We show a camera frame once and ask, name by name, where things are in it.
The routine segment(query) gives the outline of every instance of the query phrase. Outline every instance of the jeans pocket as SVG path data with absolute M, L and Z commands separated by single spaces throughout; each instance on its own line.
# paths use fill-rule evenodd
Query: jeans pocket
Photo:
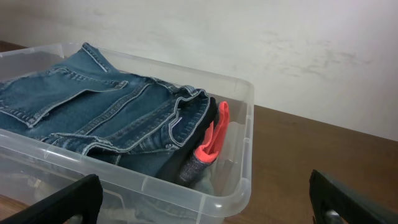
M 33 128 L 52 109 L 86 92 L 119 90 L 127 83 L 99 80 L 67 68 L 55 68 L 1 85 L 0 112 Z

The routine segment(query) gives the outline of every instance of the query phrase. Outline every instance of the brown wooden surface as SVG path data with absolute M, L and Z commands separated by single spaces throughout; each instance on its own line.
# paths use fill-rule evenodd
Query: brown wooden surface
M 313 169 L 398 212 L 398 142 L 255 106 L 252 163 L 249 205 L 225 224 L 312 223 Z M 0 197 L 0 220 L 22 208 Z

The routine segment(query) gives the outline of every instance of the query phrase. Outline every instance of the clothing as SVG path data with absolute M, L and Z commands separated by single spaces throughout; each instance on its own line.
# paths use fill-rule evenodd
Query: clothing
M 185 143 L 183 147 L 175 151 L 172 157 L 159 169 L 156 174 L 156 178 L 175 183 L 177 180 L 178 172 L 181 169 L 185 161 L 187 161 L 189 155 L 193 152 L 193 149 L 198 142 L 201 140 L 201 136 L 209 128 L 211 123 L 217 114 L 217 104 L 216 100 L 210 98 L 210 106 L 208 108 L 207 114 L 202 119 L 202 122 L 198 125 L 192 137 Z
M 0 84 L 0 128 L 154 176 L 184 147 L 210 97 L 117 71 L 90 46 Z
M 218 157 L 224 144 L 229 125 L 229 106 L 223 101 L 218 105 L 218 122 L 206 130 L 203 144 L 195 149 L 181 168 L 176 184 L 189 187 L 198 176 Z

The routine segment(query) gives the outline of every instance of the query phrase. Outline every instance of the plastic bin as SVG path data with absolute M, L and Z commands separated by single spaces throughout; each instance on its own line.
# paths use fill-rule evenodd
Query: plastic bin
M 80 44 L 55 44 L 0 53 L 0 80 L 43 70 L 74 54 Z M 138 223 L 134 202 L 170 205 L 181 214 L 156 223 L 222 223 L 242 211 L 251 194 L 254 87 L 247 81 L 100 49 L 120 71 L 204 88 L 231 111 L 223 150 L 211 166 L 216 196 L 171 184 L 122 167 L 0 129 L 0 194 L 32 205 L 88 174 L 104 188 L 98 223 Z M 154 217 L 165 211 L 154 210 Z

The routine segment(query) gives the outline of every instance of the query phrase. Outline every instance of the black object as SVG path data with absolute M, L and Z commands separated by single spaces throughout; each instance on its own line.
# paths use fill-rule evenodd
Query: black object
M 357 194 L 327 174 L 313 170 L 310 198 L 316 224 L 398 223 L 398 214 Z
M 80 223 L 95 224 L 102 199 L 100 179 L 90 174 L 0 224 L 62 224 L 74 215 L 81 215 Z

